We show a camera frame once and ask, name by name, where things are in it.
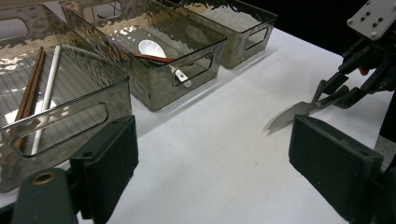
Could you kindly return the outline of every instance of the spoon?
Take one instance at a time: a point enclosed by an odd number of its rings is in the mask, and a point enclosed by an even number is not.
[[[163,49],[159,44],[152,40],[142,40],[139,43],[139,51],[142,54],[147,54],[155,57],[160,57],[160,58],[166,58],[165,52],[163,52]],[[186,75],[184,75],[183,72],[180,70],[176,70],[175,75],[177,76],[178,80],[180,82],[184,82],[187,79],[189,79]],[[186,81],[184,82],[185,87],[190,87],[191,86],[191,81]]]

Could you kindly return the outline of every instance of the wooden chopstick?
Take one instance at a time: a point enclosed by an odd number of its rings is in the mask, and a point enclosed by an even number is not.
[[[156,63],[171,63],[175,59],[172,58],[162,58],[162,57],[157,57],[157,56],[152,56],[152,55],[147,55],[147,54],[139,54],[139,53],[134,53],[134,56],[136,58],[141,58],[141,59],[147,59],[150,61],[154,61]]]
[[[18,113],[17,113],[17,117],[15,118],[15,121],[23,119],[23,114],[24,114],[24,111],[25,111],[25,107],[27,106],[27,102],[29,100],[29,95],[30,95],[30,92],[31,92],[31,89],[33,87],[33,83],[34,83],[34,80],[35,80],[35,74],[36,74],[36,71],[38,69],[39,62],[41,60],[41,55],[43,54],[43,51],[44,51],[43,48],[40,48],[40,50],[38,51],[37,61],[35,63],[35,66],[33,67],[31,75],[29,76],[29,81],[27,82],[26,89],[25,89],[24,94],[22,96],[20,108],[18,109]]]
[[[37,96],[38,83],[40,80],[40,74],[43,69],[45,57],[46,57],[46,52],[41,47],[37,55],[38,60],[35,63],[35,66],[29,77],[29,81],[27,83],[25,92],[22,96],[21,104],[18,109],[18,113],[17,113],[17,117],[15,118],[15,121],[20,119],[25,119],[33,113],[33,110],[35,108],[35,98]],[[22,149],[24,143],[25,143],[25,138],[22,138],[16,142],[16,147],[18,149]]]

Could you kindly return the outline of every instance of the transparent storage container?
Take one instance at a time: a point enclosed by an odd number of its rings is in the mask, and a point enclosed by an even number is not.
[[[101,8],[114,14],[105,16]],[[131,93],[159,110],[215,78],[226,37],[154,0],[62,1],[68,24],[96,51],[131,75]],[[158,43],[170,63],[136,57],[143,40]]]
[[[21,32],[11,33],[6,30],[9,27]],[[129,76],[92,53],[92,46],[47,7],[2,8],[0,30],[0,193],[4,193],[26,176],[66,161],[108,122],[131,115],[132,108]],[[15,121],[37,52],[43,47],[47,57],[35,105],[41,110],[54,46],[58,45],[61,51],[51,108]],[[38,130],[42,135],[34,152]]]
[[[238,0],[157,0],[227,36],[221,65],[234,68],[267,46],[277,15]]]

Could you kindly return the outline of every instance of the chopstick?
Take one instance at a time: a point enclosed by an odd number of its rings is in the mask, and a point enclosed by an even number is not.
[[[147,55],[147,54],[140,54],[140,53],[134,53],[134,56],[136,58],[141,58],[141,59],[147,59],[150,61],[154,61],[156,63],[171,63],[175,59],[172,58],[162,58],[162,57],[157,57],[157,56],[152,56],[152,55]]]
[[[26,89],[22,96],[21,104],[18,109],[18,113],[17,113],[17,117],[15,118],[15,121],[29,117],[32,114],[33,109],[35,108],[35,98],[37,95],[38,83],[40,80],[41,71],[43,69],[45,57],[46,57],[46,51],[44,51],[43,48],[41,47],[37,55],[38,60],[35,63],[35,66],[29,77],[29,81],[27,83]],[[25,142],[25,138],[20,139],[19,141],[17,141],[16,147],[21,149],[24,145],[24,142]]]
[[[53,53],[52,64],[49,70],[49,80],[47,81],[46,93],[44,94],[43,105],[41,106],[41,111],[48,109],[50,105],[50,95],[52,93],[53,81],[55,79],[55,74],[58,68],[59,56],[60,56],[61,46],[56,46]],[[37,130],[35,133],[35,141],[33,142],[32,155],[35,155],[38,150],[38,144],[40,143],[42,129]]]

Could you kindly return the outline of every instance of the knife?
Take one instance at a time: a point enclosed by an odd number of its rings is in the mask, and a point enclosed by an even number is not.
[[[342,86],[338,91],[336,91],[334,94],[329,95],[326,98],[323,98],[321,100],[318,100],[319,95],[315,95],[314,99],[311,103],[307,102],[300,102],[294,106],[292,106],[290,109],[286,110],[282,114],[276,117],[276,119],[270,124],[268,127],[268,130],[273,130],[274,128],[280,127],[282,125],[286,125],[287,123],[290,123],[293,121],[294,116],[296,114],[299,115],[309,115],[312,111],[316,109],[320,109],[323,107],[326,107],[328,105],[331,105],[341,97],[343,97],[345,94],[349,92],[349,88],[347,86]]]

